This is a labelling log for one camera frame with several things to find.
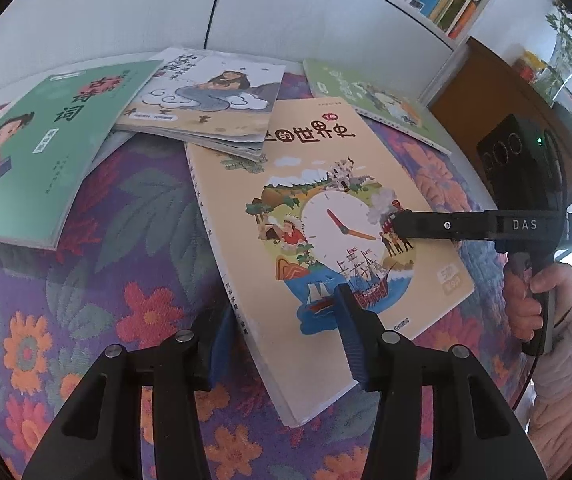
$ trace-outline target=clock hand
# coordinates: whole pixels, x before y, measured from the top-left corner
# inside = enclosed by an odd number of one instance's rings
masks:
[[[358,238],[364,238],[365,240],[376,240],[377,239],[374,236],[367,235],[367,234],[361,233],[359,231],[353,231],[352,229],[348,229],[348,232],[346,234],[357,236]]]
[[[327,209],[326,212],[328,213],[328,216],[330,216],[331,220],[333,222],[335,222],[335,225],[337,227],[339,227],[339,230],[342,232],[342,234],[347,235],[348,234],[348,227],[346,227],[344,224],[342,224],[340,222],[339,218],[337,218],[337,216],[335,216],[335,213],[330,211],[330,209]]]

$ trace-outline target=green book cover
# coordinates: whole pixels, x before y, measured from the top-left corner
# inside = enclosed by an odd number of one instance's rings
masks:
[[[438,142],[437,119],[415,100],[367,82],[354,70],[340,70],[315,59],[305,59],[304,70],[314,97],[342,97],[357,113],[450,155]]]
[[[0,241],[57,246],[93,157],[160,63],[48,76],[0,118]]]

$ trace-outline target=black cable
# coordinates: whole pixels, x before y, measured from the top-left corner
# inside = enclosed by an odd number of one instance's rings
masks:
[[[522,402],[522,399],[524,398],[526,390],[528,389],[528,386],[530,385],[530,381],[532,380],[532,376],[535,373],[535,366],[537,366],[537,361],[539,361],[539,360],[540,360],[540,356],[536,355],[532,361],[532,366],[530,367],[530,372],[528,372],[528,377],[526,378],[526,382],[524,383],[524,387],[522,387],[522,390],[520,391],[519,397],[517,397],[517,400],[515,401],[514,405],[512,406],[513,411],[515,411],[517,409],[517,407],[520,405],[520,402]]]
[[[557,139],[555,138],[555,136],[548,132],[545,131],[544,132],[544,136],[548,139],[551,140],[553,147],[557,153],[557,164],[559,165],[559,179],[560,179],[560,187],[561,187],[561,192],[562,192],[562,211],[566,211],[566,209],[568,208],[568,189],[567,189],[567,180],[566,180],[566,168],[564,167],[564,159],[562,158],[562,152],[559,149],[559,144],[557,143]],[[544,338],[541,339],[541,345],[544,344]],[[524,386],[522,387],[522,390],[519,394],[519,396],[517,397],[517,400],[515,401],[514,405],[512,406],[512,410],[515,411],[517,409],[517,407],[520,405],[520,402],[522,402],[522,399],[524,398],[524,395],[526,394],[526,390],[528,389],[528,386],[530,385],[530,381],[532,380],[533,375],[535,374],[535,367],[537,366],[537,362],[540,360],[540,354],[538,353],[535,358],[532,361],[532,365],[530,366],[530,371],[528,372],[528,377],[526,378],[526,382],[524,383]]]

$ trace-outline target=potted plant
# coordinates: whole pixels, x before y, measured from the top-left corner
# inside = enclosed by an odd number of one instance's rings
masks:
[[[551,105],[572,77],[572,14],[561,0],[554,0],[553,5],[556,12],[547,14],[546,20],[556,31],[557,41],[546,68],[532,84]]]

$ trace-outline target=pink sleeve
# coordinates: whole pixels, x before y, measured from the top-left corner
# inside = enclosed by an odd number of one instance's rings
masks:
[[[537,397],[528,426],[528,436],[553,480],[572,463],[572,307],[554,338],[553,351],[540,357],[533,375]]]

